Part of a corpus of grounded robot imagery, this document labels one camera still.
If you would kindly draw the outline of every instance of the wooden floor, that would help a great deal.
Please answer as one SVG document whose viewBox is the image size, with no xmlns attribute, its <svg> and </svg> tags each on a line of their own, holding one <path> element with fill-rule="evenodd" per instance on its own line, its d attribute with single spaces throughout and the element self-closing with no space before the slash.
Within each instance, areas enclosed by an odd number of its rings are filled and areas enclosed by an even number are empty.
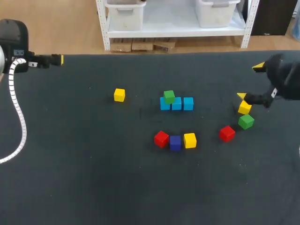
<svg viewBox="0 0 300 225">
<path fill-rule="evenodd" d="M 28 26 L 30 50 L 37 54 L 110 54 L 103 47 L 95 0 L 0 0 L 3 18 Z M 251 37 L 246 50 L 300 50 L 290 28 L 285 36 Z M 175 53 L 241 51 L 240 43 L 241 37 L 180 38 Z"/>
</svg>

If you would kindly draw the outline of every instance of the storage bin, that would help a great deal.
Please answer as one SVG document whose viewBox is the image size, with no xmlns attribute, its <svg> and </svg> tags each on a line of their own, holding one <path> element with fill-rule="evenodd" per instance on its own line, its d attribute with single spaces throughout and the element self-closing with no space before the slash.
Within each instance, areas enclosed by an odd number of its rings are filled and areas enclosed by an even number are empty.
<svg viewBox="0 0 300 225">
<path fill-rule="evenodd" d="M 113 30 L 141 30 L 146 2 L 139 0 L 107 0 L 105 6 L 111 17 Z"/>
<path fill-rule="evenodd" d="M 240 0 L 196 0 L 196 13 L 202 28 L 227 27 Z"/>
</svg>

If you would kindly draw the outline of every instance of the cube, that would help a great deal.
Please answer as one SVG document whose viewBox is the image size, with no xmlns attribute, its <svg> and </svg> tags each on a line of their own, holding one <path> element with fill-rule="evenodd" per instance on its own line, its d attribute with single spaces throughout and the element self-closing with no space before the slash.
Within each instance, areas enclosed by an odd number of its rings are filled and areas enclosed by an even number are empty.
<svg viewBox="0 0 300 225">
<path fill-rule="evenodd" d="M 196 136 L 194 133 L 191 134 L 184 134 L 183 142 L 186 149 L 195 148 L 197 144 Z"/>
<path fill-rule="evenodd" d="M 114 98 L 115 102 L 124 102 L 125 90 L 116 88 L 116 90 L 114 91 L 113 98 Z"/>
<path fill-rule="evenodd" d="M 194 109 L 194 99 L 192 97 L 183 98 L 183 110 L 193 110 Z"/>
<path fill-rule="evenodd" d="M 171 105 L 165 103 L 165 98 L 160 98 L 160 110 L 170 110 Z"/>
<path fill-rule="evenodd" d="M 172 104 L 172 110 L 181 110 L 181 97 L 176 97 Z"/>
<path fill-rule="evenodd" d="M 252 105 L 248 105 L 248 103 L 243 100 L 242 103 L 240 104 L 238 112 L 247 115 L 249 114 L 251 107 Z"/>
<path fill-rule="evenodd" d="M 169 142 L 169 135 L 167 135 L 163 131 L 159 131 L 157 135 L 154 137 L 154 143 L 158 145 L 160 148 L 165 147 Z"/>
<path fill-rule="evenodd" d="M 235 136 L 235 131 L 230 127 L 224 127 L 220 130 L 219 137 L 224 141 L 224 142 L 229 142 L 231 141 Z"/>
<path fill-rule="evenodd" d="M 171 151 L 181 150 L 181 138 L 179 135 L 170 136 L 170 150 Z"/>
<path fill-rule="evenodd" d="M 253 126 L 254 119 L 249 114 L 241 116 L 239 118 L 239 125 L 244 129 L 248 129 Z"/>
<path fill-rule="evenodd" d="M 172 90 L 164 91 L 164 98 L 165 98 L 166 104 L 173 104 L 175 101 L 174 91 L 172 91 Z"/>
</svg>

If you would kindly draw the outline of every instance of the cardboard box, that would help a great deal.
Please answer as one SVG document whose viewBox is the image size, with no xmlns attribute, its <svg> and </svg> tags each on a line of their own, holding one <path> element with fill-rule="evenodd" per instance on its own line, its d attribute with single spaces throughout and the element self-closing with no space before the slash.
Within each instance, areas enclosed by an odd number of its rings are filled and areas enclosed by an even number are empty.
<svg viewBox="0 0 300 225">
<path fill-rule="evenodd" d="M 175 44 L 176 38 L 173 37 L 156 38 L 154 41 L 154 49 L 171 53 L 175 48 Z"/>
<path fill-rule="evenodd" d="M 132 41 L 132 50 L 153 50 L 153 38 L 134 38 Z"/>
<path fill-rule="evenodd" d="M 131 52 L 132 38 L 114 38 L 111 39 L 111 51 L 113 52 Z"/>
</svg>

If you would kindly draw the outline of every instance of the cyan cube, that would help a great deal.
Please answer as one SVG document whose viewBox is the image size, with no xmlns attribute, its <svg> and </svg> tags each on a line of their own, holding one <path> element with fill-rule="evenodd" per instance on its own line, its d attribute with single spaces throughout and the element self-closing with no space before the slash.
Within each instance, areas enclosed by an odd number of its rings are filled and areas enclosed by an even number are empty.
<svg viewBox="0 0 300 225">
<path fill-rule="evenodd" d="M 172 110 L 181 110 L 181 97 L 176 97 L 172 104 Z"/>
<path fill-rule="evenodd" d="M 193 110 L 194 109 L 194 99 L 192 97 L 183 98 L 183 110 Z"/>
<path fill-rule="evenodd" d="M 171 151 L 181 150 L 181 138 L 179 135 L 170 136 L 170 150 Z"/>
<path fill-rule="evenodd" d="M 160 110 L 170 110 L 171 105 L 165 103 L 165 98 L 161 97 L 160 98 Z"/>
</svg>

